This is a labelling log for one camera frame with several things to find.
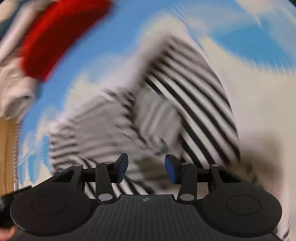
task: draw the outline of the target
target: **bed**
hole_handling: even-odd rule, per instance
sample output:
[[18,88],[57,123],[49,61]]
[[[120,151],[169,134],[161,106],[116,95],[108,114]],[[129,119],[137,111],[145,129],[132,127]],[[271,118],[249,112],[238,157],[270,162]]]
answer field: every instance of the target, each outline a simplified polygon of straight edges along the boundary
[[[104,77],[137,51],[143,39],[156,29],[171,28],[175,20],[186,26],[225,80],[242,157],[259,156],[264,161],[258,168],[280,167],[289,183],[295,181],[296,8],[287,0],[119,0],[40,85],[18,135],[17,187],[51,176],[49,124],[94,96]],[[296,193],[291,196],[293,203]],[[296,222],[295,208],[291,222]]]

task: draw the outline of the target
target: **black circular housing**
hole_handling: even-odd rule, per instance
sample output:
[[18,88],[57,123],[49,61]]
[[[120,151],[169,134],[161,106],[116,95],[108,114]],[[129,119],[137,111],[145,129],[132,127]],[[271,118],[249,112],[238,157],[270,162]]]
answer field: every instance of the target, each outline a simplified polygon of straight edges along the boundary
[[90,199],[68,183],[37,186],[16,198],[10,208],[14,224],[37,236],[76,229],[91,213]]
[[201,212],[212,227],[223,233],[257,237],[275,230],[282,209],[274,196],[256,186],[228,183],[202,200]]

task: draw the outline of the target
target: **silver screw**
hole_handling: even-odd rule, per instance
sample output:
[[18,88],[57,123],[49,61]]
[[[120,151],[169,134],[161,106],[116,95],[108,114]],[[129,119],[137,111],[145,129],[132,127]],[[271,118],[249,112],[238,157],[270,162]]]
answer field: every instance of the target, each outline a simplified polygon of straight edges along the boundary
[[98,196],[99,200],[102,202],[109,201],[113,198],[113,196],[109,193],[102,193]]
[[194,199],[194,196],[189,193],[184,193],[180,196],[180,199],[183,201],[192,201]]

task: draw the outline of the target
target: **logo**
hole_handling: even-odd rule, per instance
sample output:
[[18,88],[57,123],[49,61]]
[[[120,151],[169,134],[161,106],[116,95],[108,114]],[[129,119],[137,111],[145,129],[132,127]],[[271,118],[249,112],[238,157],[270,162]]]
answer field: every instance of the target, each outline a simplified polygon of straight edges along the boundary
[[148,197],[145,197],[145,198],[143,198],[142,200],[143,200],[144,202],[148,202],[148,201],[150,201],[151,199],[148,198]]

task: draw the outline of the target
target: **wooden surface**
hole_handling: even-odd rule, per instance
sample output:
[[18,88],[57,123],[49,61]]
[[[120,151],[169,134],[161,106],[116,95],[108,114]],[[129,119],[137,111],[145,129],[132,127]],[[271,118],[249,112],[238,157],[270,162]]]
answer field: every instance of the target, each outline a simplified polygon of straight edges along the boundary
[[14,190],[13,145],[15,124],[0,119],[0,196]]

